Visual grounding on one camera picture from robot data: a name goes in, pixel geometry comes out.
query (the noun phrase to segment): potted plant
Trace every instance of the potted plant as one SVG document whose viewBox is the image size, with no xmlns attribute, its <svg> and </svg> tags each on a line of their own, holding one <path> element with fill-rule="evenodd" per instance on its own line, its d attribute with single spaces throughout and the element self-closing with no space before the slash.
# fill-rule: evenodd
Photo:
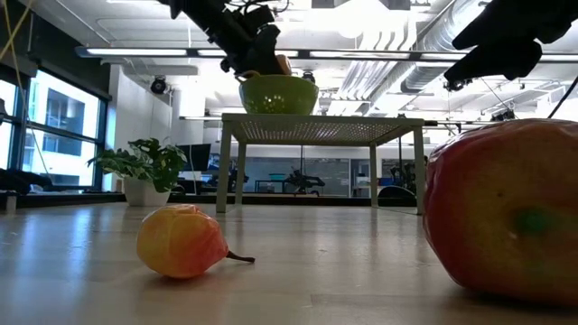
<svg viewBox="0 0 578 325">
<path fill-rule="evenodd" d="M 126 201 L 132 207 L 164 206 L 177 186 L 179 172 L 187 161 L 174 145 L 162 147 L 157 139 L 136 140 L 127 150 L 106 150 L 89 160 L 104 173 L 115 173 L 124 179 Z"/>
</svg>

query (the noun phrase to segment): perforated tabletop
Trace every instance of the perforated tabletop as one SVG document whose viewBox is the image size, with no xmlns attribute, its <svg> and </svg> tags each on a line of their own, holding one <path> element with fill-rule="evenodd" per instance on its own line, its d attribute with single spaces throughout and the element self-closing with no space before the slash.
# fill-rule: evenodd
<svg viewBox="0 0 578 325">
<path fill-rule="evenodd" d="M 423 119 L 223 114 L 223 123 L 245 144 L 382 145 L 424 126 Z"/>
</svg>

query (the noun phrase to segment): table leg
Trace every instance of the table leg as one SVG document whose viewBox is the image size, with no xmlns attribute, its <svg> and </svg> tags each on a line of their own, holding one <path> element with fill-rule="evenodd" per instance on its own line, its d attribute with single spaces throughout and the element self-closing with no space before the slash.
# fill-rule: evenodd
<svg viewBox="0 0 578 325">
<path fill-rule="evenodd" d="M 247 144 L 238 143 L 237 155 L 237 188 L 235 192 L 235 204 L 243 204 L 243 184 L 245 184 L 245 160 L 247 158 Z"/>
<path fill-rule="evenodd" d="M 371 207 L 378 207 L 378 148 L 376 144 L 369 145 L 369 179 L 371 188 Z"/>
<path fill-rule="evenodd" d="M 227 212 L 228 167 L 231 155 L 231 137 L 231 124 L 229 122 L 223 122 L 223 133 L 220 139 L 217 213 Z"/>
<path fill-rule="evenodd" d="M 414 128 L 415 154 L 415 196 L 417 199 L 417 215 L 424 214 L 425 196 L 425 162 L 424 162 L 424 131 L 421 126 Z"/>
</svg>

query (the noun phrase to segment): pear stem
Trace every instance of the pear stem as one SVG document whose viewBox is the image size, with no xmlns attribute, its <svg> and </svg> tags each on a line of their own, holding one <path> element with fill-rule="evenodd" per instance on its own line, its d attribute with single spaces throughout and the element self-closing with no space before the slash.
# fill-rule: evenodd
<svg viewBox="0 0 578 325">
<path fill-rule="evenodd" d="M 248 262 L 248 263 L 254 263 L 255 262 L 255 258 L 254 257 L 241 257 L 231 251 L 228 251 L 227 256 L 225 256 L 226 258 L 230 258 L 236 261 L 242 261 L 242 262 Z"/>
</svg>

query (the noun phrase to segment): white pot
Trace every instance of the white pot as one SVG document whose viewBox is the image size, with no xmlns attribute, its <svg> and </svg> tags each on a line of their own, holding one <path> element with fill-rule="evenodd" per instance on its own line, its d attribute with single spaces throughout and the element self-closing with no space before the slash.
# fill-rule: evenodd
<svg viewBox="0 0 578 325">
<path fill-rule="evenodd" d="M 171 193 L 159 193 L 149 181 L 125 178 L 126 202 L 131 207 L 163 207 Z"/>
</svg>

